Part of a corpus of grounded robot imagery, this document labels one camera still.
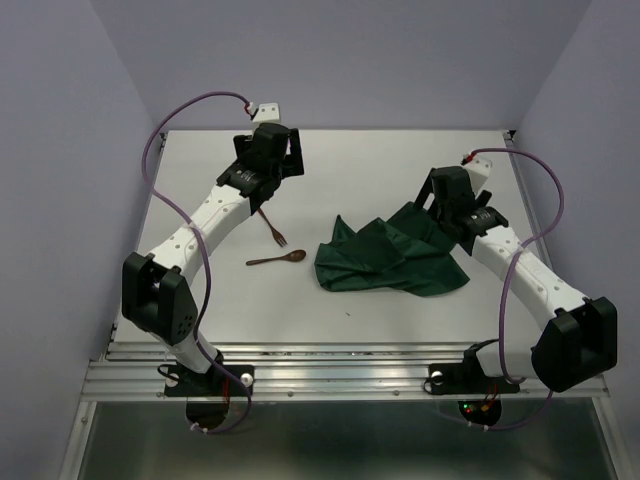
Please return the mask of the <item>dark green cloth napkin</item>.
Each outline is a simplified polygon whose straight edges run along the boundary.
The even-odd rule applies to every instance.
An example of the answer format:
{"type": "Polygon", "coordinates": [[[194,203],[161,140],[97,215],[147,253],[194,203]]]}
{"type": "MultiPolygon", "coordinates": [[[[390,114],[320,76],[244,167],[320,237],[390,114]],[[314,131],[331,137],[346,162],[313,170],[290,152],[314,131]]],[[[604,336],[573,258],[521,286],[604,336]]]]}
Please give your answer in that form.
{"type": "Polygon", "coordinates": [[[388,288],[434,297],[469,282],[451,255],[454,246],[425,209],[408,202],[388,219],[376,218],[358,231],[337,216],[331,241],[318,247],[314,270],[329,292],[388,288]]]}

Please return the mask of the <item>brown wooden spoon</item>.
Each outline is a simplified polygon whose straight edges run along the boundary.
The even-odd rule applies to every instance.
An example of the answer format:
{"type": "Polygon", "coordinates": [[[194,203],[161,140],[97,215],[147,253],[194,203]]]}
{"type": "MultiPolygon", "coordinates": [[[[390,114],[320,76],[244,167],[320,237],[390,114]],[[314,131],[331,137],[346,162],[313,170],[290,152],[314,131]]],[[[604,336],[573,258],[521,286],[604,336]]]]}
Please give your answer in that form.
{"type": "Polygon", "coordinates": [[[277,257],[248,260],[245,262],[245,265],[257,266],[257,265],[262,265],[262,264],[271,263],[271,262],[278,262],[278,261],[289,262],[289,263],[299,263],[299,262],[302,262],[306,258],[306,256],[307,256],[307,253],[305,250],[296,249],[277,257]]]}

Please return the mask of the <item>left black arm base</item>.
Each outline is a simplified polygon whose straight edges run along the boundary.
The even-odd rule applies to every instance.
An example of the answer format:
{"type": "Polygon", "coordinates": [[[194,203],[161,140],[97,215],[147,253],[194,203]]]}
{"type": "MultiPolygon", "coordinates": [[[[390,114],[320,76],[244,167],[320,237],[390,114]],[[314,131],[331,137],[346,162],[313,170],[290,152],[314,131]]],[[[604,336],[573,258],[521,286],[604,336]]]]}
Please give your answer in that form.
{"type": "Polygon", "coordinates": [[[157,372],[164,378],[164,395],[169,398],[188,397],[245,397],[246,388],[253,393],[253,386],[240,386],[214,367],[205,374],[195,373],[180,364],[161,364],[157,372]]]}

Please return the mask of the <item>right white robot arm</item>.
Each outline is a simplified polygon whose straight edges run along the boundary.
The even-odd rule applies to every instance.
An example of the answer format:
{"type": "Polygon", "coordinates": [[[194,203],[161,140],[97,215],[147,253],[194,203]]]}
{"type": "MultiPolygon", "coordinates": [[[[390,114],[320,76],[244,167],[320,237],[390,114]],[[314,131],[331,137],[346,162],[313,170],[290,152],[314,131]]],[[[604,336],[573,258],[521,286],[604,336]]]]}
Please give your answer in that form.
{"type": "Polygon", "coordinates": [[[617,310],[605,297],[591,299],[561,280],[518,239],[508,220],[489,206],[483,185],[491,166],[433,168],[414,204],[471,258],[503,283],[540,329],[535,345],[497,339],[469,347],[459,364],[441,368],[435,394],[480,393],[494,380],[508,391],[537,379],[564,392],[617,364],[617,310]]]}

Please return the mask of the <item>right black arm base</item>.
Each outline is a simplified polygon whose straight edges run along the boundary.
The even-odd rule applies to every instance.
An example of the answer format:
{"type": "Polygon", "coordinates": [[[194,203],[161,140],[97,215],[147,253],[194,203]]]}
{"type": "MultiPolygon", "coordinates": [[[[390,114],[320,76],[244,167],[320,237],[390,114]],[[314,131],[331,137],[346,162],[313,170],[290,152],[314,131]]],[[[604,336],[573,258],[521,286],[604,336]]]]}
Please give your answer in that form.
{"type": "Polygon", "coordinates": [[[519,393],[520,387],[510,384],[504,377],[486,376],[477,359],[482,348],[497,342],[497,339],[491,339],[471,345],[458,363],[430,364],[422,389],[436,396],[519,393]]]}

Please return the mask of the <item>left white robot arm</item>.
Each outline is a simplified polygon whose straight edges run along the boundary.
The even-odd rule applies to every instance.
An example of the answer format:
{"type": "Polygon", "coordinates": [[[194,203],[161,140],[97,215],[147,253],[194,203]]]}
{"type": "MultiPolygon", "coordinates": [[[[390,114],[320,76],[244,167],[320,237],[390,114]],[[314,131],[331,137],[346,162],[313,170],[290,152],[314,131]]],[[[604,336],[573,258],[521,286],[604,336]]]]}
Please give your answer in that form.
{"type": "Polygon", "coordinates": [[[237,226],[270,200],[282,181],[304,173],[298,130],[262,123],[234,138],[236,160],[203,203],[169,239],[148,254],[131,253],[122,269],[123,316],[151,334],[188,371],[199,393],[215,392],[223,371],[219,352],[199,332],[203,315],[191,293],[209,256],[237,226]]]}

